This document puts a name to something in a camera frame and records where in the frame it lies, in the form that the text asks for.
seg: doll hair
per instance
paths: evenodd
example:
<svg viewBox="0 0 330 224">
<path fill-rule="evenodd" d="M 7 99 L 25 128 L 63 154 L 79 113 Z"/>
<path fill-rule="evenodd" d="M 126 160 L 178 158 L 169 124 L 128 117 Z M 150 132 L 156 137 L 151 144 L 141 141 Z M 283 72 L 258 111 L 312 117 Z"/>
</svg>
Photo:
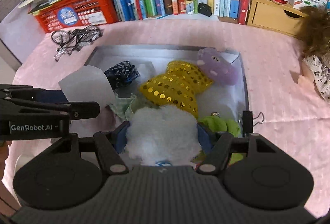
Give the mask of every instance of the doll hair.
<svg viewBox="0 0 330 224">
<path fill-rule="evenodd" d="M 307 14 L 298 34 L 304 42 L 304 53 L 321 58 L 330 52 L 330 15 L 325 9 L 312 6 L 300 10 Z"/>
</svg>

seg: drawer handle cutout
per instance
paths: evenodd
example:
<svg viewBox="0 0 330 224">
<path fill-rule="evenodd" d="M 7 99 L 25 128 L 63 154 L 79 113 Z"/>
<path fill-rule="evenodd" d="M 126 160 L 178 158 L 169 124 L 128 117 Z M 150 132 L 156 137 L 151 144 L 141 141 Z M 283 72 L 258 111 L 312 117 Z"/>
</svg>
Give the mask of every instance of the drawer handle cutout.
<svg viewBox="0 0 330 224">
<path fill-rule="evenodd" d="M 293 13 L 293 12 L 289 12 L 289 11 L 286 11 L 286 10 L 283 10 L 285 13 L 286 13 L 286 15 L 288 16 L 288 17 L 291 17 L 291 18 L 301 18 L 302 16 L 300 16 L 300 15 L 298 15 L 298 14 L 295 14 L 295 13 Z"/>
</svg>

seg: purple plush toy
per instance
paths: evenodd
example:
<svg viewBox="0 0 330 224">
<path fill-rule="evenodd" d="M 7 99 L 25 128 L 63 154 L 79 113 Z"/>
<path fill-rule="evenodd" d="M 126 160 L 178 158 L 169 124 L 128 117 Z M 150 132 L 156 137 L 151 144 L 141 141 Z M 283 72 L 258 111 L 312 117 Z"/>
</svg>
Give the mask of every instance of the purple plush toy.
<svg viewBox="0 0 330 224">
<path fill-rule="evenodd" d="M 234 85 L 238 80 L 237 70 L 214 48 L 198 51 L 197 65 L 212 80 L 226 85 Z"/>
</svg>

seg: red plastic basket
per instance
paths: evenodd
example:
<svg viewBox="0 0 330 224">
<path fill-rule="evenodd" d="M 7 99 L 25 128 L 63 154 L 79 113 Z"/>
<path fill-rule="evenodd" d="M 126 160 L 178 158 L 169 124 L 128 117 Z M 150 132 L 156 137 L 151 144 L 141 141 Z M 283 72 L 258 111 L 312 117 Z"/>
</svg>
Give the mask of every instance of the red plastic basket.
<svg viewBox="0 0 330 224">
<path fill-rule="evenodd" d="M 118 22 L 112 0 L 61 0 L 35 15 L 44 31 Z"/>
</svg>

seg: wooden drawer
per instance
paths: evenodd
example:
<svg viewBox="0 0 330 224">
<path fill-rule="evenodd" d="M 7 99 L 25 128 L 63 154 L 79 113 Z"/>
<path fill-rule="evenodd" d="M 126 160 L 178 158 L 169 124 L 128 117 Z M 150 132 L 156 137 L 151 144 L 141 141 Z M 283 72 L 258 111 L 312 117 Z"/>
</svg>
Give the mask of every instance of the wooden drawer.
<svg viewBox="0 0 330 224">
<path fill-rule="evenodd" d="M 297 36 L 303 17 L 283 9 L 282 5 L 271 6 L 257 2 L 252 24 Z"/>
</svg>

